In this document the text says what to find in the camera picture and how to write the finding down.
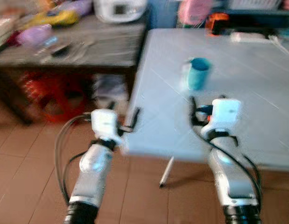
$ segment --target yellow object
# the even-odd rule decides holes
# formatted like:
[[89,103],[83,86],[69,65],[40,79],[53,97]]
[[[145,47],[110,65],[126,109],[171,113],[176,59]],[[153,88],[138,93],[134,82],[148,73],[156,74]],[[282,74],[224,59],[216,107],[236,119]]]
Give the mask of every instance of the yellow object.
[[79,20],[79,15],[75,11],[60,11],[56,15],[48,15],[48,13],[37,14],[29,23],[25,25],[25,29],[32,26],[50,24],[52,26],[66,26],[74,24]]

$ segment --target white cable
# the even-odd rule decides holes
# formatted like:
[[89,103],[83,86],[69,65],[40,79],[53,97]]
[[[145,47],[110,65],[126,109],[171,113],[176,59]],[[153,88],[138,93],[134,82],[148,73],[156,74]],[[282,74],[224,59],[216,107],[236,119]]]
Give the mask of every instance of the white cable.
[[278,47],[284,54],[289,56],[289,51],[280,44],[278,37],[274,36],[274,35],[269,35],[269,39],[271,40],[271,42]]

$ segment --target tiled floor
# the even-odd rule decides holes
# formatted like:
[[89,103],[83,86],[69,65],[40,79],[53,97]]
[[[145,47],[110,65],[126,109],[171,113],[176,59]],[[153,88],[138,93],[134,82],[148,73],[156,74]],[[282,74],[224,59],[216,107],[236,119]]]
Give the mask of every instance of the tiled floor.
[[[30,127],[0,116],[0,224],[61,224],[66,206],[54,172],[54,140],[61,124]],[[86,150],[89,124],[70,133],[65,159]],[[207,165],[176,162],[168,187],[158,188],[167,161],[117,152],[107,178],[98,224],[224,223]],[[70,166],[68,188],[78,175]],[[289,173],[262,171],[265,224],[289,224]]]

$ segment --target table surface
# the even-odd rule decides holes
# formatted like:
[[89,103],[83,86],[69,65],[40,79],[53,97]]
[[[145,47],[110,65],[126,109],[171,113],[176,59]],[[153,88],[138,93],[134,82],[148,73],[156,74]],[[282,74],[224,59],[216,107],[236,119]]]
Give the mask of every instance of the table surface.
[[[202,91],[181,82],[182,66],[192,57],[212,63]],[[209,147],[190,127],[189,96],[211,104],[221,94],[242,102],[235,131],[241,151],[260,166],[289,170],[289,56],[273,44],[232,43],[203,29],[149,32],[127,123],[135,107],[142,108],[141,118],[124,153],[206,162]]]
[[127,24],[103,23],[94,15],[82,18],[70,27],[57,28],[54,34],[61,41],[72,43],[69,50],[76,52],[81,43],[95,42],[90,46],[84,57],[74,61],[71,57],[49,57],[48,54],[35,55],[25,47],[9,47],[0,53],[0,67],[23,66],[109,66],[132,67],[137,64],[141,48],[146,17]]

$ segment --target wooden table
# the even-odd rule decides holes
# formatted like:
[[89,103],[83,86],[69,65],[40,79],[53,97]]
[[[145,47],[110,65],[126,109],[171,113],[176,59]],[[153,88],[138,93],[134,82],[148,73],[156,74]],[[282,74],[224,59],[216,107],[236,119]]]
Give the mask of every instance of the wooden table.
[[[68,58],[51,57],[48,53],[35,55],[35,52],[23,46],[10,47],[0,53],[0,79],[5,76],[6,70],[122,74],[125,76],[128,93],[131,94],[146,33],[146,22],[147,17],[143,16],[131,23],[108,24],[89,15],[71,27],[54,30],[59,40],[71,42]],[[93,44],[88,47],[84,56],[75,58],[82,46],[91,42]]]

